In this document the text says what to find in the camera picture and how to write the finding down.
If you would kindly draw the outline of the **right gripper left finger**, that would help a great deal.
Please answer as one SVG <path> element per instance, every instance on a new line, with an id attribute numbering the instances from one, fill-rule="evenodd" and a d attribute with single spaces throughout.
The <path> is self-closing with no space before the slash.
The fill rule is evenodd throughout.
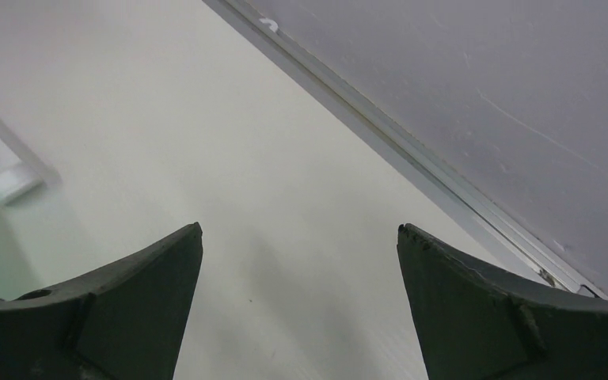
<path id="1" fill-rule="evenodd" d="M 199 223 L 0 299 L 0 379 L 171 379 L 203 259 Z"/>

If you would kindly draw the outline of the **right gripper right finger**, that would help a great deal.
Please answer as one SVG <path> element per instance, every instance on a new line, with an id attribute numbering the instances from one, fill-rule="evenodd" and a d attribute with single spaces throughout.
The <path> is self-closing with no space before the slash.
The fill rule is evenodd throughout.
<path id="1" fill-rule="evenodd" d="M 608 379 L 608 300 L 536 283 L 403 224 L 397 254 L 431 379 Z"/>

